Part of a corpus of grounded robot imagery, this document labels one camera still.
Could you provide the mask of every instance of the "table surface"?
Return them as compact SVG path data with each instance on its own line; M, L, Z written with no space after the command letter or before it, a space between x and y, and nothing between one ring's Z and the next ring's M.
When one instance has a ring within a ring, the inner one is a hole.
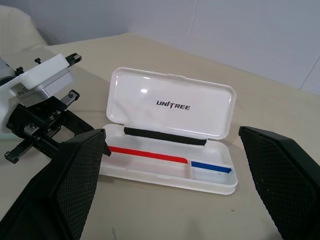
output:
M320 163L318 136L320 96L270 79L195 56L133 33L48 46L18 56L5 56L12 67L34 66L33 59L78 53L71 68L80 93L70 109L95 128L110 123L106 107L111 73L128 67L186 76L233 87L237 93L229 135L222 142L230 151L238 177L232 195L218 195L100 176L82 240L280 240L252 181L238 137L240 126L251 126L294 139ZM16 165L3 154L19 141L0 142L0 218L28 181L49 159L30 150Z

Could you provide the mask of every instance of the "black metal bracket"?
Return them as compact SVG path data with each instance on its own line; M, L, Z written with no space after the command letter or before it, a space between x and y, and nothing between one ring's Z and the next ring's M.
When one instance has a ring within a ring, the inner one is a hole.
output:
M45 101L25 107L18 104L6 125L23 141L4 157L13 164L19 161L30 148L34 147L49 158L53 158L60 148L60 143L52 139L61 126L66 127L74 135L94 130L87 122L67 110L68 106L80 97L79 93L71 90L61 100L52 96ZM103 153L110 156L107 144Z

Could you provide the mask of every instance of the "white plastic case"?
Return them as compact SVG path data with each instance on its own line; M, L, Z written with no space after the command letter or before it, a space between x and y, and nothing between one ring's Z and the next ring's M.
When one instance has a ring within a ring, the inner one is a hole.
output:
M236 92L227 85L118 68L111 76L104 126L112 154L100 174L228 195L238 179L224 139ZM134 128L207 140L191 145L125 134Z

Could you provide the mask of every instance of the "red strip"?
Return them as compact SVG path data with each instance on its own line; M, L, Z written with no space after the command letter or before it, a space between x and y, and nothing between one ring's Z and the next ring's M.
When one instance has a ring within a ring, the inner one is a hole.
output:
M186 158L179 157L179 156L170 156L170 155L152 153L148 151L139 151L134 149L122 148L117 146L109 146L109 149L111 152L120 153L120 154L129 154L129 155L135 155L135 156L152 158L152 159L167 160L167 161L177 162L182 164L188 163L188 160Z

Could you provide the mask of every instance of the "white cloth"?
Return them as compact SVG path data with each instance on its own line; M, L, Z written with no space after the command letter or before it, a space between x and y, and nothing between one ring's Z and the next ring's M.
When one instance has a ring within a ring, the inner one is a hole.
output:
M0 55L45 45L47 43L29 15L17 8L0 5Z

